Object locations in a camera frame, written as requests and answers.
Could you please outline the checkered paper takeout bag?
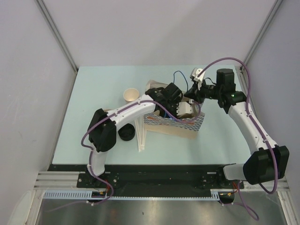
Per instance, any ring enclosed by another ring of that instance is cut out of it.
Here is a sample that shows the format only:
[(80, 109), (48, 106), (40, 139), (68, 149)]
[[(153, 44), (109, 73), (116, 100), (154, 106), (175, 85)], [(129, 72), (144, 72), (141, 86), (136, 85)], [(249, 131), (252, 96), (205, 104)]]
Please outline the checkered paper takeout bag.
[(205, 114), (201, 112), (201, 104), (193, 103), (194, 117), (178, 118), (165, 109), (163, 100), (181, 98), (181, 102), (188, 101), (190, 99), (184, 97), (185, 91), (182, 91), (173, 82), (166, 84), (149, 80), (145, 93), (150, 94), (153, 100), (161, 104), (161, 106), (156, 106), (154, 112), (143, 116), (146, 130), (189, 139), (196, 138), (205, 117)]

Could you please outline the stack of paper cups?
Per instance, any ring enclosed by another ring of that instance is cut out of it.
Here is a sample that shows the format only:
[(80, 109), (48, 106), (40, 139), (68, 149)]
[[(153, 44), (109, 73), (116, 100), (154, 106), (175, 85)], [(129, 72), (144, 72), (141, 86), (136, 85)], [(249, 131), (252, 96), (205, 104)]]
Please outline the stack of paper cups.
[(136, 101), (140, 97), (140, 93), (135, 88), (126, 89), (123, 93), (123, 98), (126, 103), (131, 103)]

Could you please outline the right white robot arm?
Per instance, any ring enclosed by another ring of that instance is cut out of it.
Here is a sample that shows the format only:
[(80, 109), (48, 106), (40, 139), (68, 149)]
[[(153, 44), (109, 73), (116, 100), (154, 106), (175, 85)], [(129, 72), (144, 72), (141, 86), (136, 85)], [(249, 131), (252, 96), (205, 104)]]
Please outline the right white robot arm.
[(194, 68), (190, 78), (192, 87), (185, 96), (203, 103), (205, 99), (217, 100), (236, 123), (245, 138), (250, 158), (243, 164), (223, 166), (223, 172), (216, 176), (216, 182), (221, 188), (227, 188), (233, 180), (247, 181), (251, 185), (282, 179), (285, 175), (289, 150), (279, 146), (255, 117), (247, 97), (242, 91), (236, 90), (235, 74), (232, 69), (218, 69), (216, 83), (208, 85), (204, 79), (205, 72)]

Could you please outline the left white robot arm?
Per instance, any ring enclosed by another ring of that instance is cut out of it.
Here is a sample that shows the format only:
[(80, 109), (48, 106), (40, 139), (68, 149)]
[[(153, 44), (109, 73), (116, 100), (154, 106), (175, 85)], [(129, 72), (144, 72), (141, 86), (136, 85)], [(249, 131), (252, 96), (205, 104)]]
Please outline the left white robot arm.
[(107, 112), (102, 108), (96, 110), (81, 140), (83, 147), (91, 149), (87, 182), (95, 188), (103, 184), (107, 153), (116, 144), (117, 132), (122, 127), (157, 110), (177, 119), (177, 107), (182, 99), (182, 91), (170, 83), (165, 88), (151, 88), (137, 100), (120, 108)]

